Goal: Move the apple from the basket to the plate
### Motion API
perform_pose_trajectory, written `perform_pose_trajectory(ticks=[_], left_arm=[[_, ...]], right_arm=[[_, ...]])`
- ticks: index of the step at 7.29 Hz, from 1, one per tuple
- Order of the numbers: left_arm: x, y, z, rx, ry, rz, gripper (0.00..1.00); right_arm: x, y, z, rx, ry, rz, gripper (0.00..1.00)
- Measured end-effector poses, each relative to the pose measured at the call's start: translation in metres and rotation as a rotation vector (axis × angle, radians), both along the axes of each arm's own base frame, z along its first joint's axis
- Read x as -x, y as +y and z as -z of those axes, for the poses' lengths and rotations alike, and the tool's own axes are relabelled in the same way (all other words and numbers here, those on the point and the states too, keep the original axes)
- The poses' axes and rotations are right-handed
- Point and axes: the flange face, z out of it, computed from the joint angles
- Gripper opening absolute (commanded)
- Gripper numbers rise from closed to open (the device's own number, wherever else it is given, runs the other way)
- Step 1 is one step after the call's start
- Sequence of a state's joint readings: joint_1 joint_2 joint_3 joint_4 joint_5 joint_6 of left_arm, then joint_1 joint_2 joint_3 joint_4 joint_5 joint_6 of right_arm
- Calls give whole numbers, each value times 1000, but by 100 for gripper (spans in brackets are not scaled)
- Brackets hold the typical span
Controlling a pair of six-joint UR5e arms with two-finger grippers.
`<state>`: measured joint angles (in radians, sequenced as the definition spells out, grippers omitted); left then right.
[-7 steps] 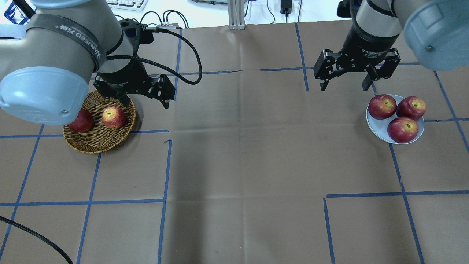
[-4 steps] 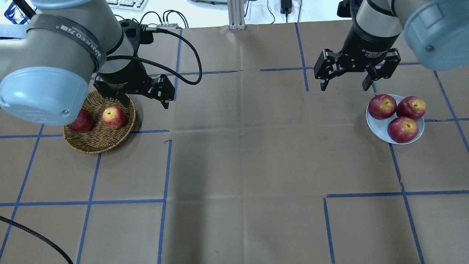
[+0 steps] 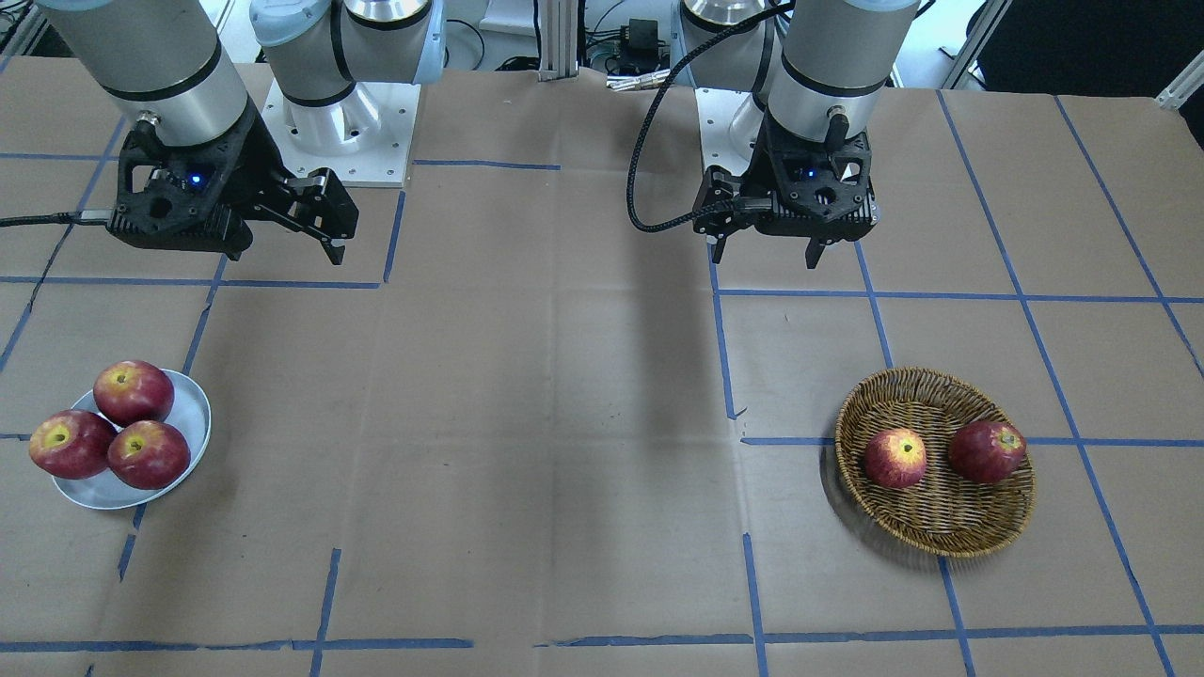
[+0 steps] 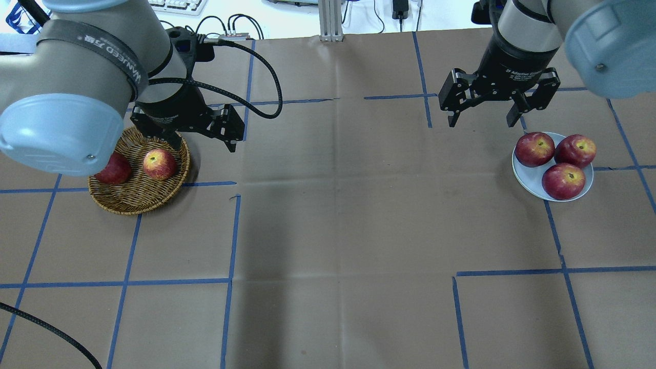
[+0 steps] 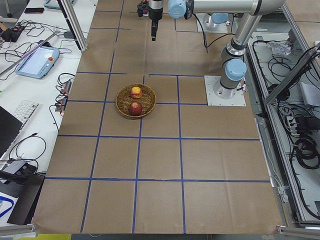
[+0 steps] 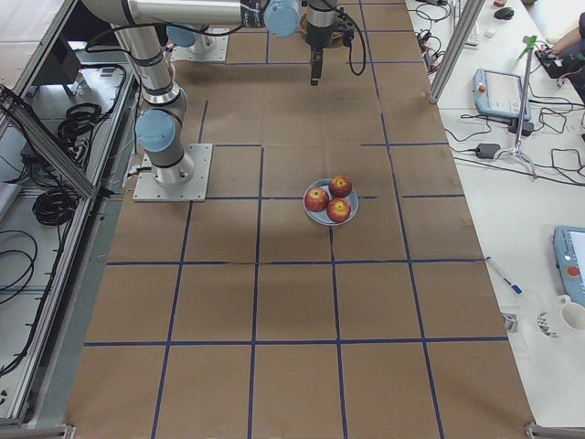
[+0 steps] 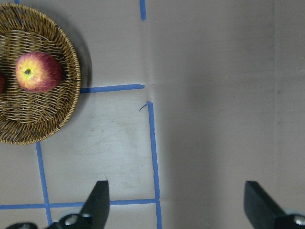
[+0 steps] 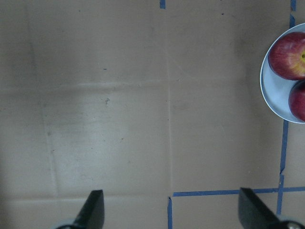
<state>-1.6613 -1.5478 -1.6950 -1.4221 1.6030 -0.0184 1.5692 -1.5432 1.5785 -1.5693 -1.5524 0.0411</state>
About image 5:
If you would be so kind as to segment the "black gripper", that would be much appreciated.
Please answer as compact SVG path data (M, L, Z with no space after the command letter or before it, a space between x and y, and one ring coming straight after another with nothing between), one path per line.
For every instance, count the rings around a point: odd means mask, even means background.
M148 1L148 16L151 22L151 40L156 41L158 24L163 17L163 0L149 0Z

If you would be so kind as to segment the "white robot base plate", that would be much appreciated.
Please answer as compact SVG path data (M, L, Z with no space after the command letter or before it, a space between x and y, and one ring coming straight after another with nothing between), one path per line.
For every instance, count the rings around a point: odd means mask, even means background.
M241 82L234 89L226 89L220 83L220 76L205 75L204 85L208 106L245 107L246 101Z

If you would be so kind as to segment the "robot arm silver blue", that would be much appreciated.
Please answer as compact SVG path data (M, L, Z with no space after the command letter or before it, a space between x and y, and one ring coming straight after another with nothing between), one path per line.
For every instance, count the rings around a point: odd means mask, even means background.
M226 34L228 32L228 13L197 13L196 16L199 19L197 21L197 31L199 33L202 29L205 33Z
M243 13L234 36L222 50L223 73L213 87L216 96L228 100L233 98L246 75L247 66L242 56L253 30L262 16L274 12L284 3L284 0L170 0L167 7L173 19L189 19L193 14L202 13Z

